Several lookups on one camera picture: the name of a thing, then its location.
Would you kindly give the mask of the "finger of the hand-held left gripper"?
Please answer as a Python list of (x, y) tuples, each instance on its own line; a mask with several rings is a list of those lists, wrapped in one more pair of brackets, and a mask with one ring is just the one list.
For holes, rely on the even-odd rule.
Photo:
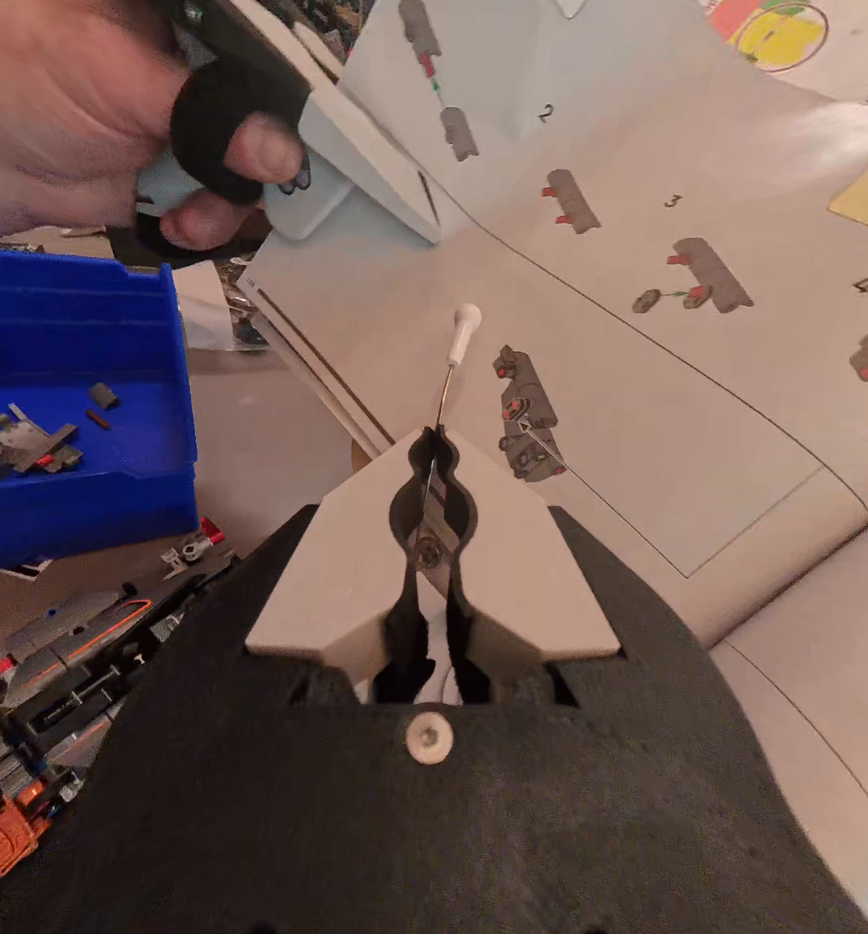
[(304, 142), (429, 244), (440, 242), (440, 219), (425, 175), (335, 85), (311, 88)]

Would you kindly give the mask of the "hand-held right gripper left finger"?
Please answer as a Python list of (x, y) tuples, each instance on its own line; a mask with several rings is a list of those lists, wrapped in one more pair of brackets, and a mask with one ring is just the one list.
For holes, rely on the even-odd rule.
[(324, 496), (246, 637), (249, 653), (338, 669), (377, 701), (417, 699), (435, 667), (414, 548), (435, 439), (410, 433)]

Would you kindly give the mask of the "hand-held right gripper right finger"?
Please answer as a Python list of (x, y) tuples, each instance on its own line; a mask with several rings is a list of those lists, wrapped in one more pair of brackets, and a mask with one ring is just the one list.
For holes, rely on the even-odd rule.
[(457, 431), (436, 433), (443, 516), (456, 537), (447, 607), (456, 694), (488, 702), (550, 664), (622, 645), (544, 499)]

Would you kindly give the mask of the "lego instruction booklet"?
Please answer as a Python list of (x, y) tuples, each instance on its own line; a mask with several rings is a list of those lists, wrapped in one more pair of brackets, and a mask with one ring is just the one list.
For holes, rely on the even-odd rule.
[(351, 193), (242, 284), (367, 436), (431, 423), (452, 313), (483, 313), (448, 425), (511, 473), (529, 358), (569, 466), (523, 468), (715, 643), (732, 641), (868, 797), (868, 228), (829, 204), (868, 169), (868, 2), (837, 64), (780, 77), (699, 2), (424, 2), (427, 76), (377, 2), (343, 89), (420, 164), (428, 247)]

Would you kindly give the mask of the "blue bin white label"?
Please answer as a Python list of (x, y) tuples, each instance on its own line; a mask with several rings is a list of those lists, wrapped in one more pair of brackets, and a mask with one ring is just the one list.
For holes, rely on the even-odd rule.
[(0, 478), (0, 569), (193, 531), (197, 443), (171, 270), (0, 251), (0, 415), (75, 430)]

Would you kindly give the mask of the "heap of grey lego parts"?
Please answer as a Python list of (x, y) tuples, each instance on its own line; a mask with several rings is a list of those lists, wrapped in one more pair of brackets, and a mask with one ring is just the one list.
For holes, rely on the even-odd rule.
[(111, 415), (122, 405), (117, 388), (104, 381), (86, 388), (77, 421), (44, 424), (18, 403), (6, 403), (0, 410), (0, 483), (97, 471), (97, 441), (107, 440)]

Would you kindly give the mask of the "partly built lego car model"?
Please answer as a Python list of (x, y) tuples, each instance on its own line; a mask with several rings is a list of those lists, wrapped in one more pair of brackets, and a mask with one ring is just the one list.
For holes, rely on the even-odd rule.
[(239, 557), (207, 518), (148, 576), (47, 608), (0, 658), (0, 880), (83, 788), (145, 667)]

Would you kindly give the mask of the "person's left hand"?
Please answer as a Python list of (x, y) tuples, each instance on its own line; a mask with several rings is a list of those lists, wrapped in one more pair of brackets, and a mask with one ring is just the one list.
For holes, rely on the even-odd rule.
[(0, 237), (132, 228), (188, 77), (147, 2), (0, 1)]

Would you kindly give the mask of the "clear plastic bag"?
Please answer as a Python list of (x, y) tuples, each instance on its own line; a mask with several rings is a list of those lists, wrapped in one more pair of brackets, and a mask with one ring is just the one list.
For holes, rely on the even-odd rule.
[(204, 351), (264, 352), (253, 323), (258, 309), (238, 287), (253, 253), (193, 263), (172, 272), (186, 347)]

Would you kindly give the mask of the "printed task sheet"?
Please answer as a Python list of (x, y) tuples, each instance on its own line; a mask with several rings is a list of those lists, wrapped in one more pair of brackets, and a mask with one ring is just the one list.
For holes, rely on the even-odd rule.
[(868, 107), (868, 1), (701, 1), (711, 27), (791, 86)]

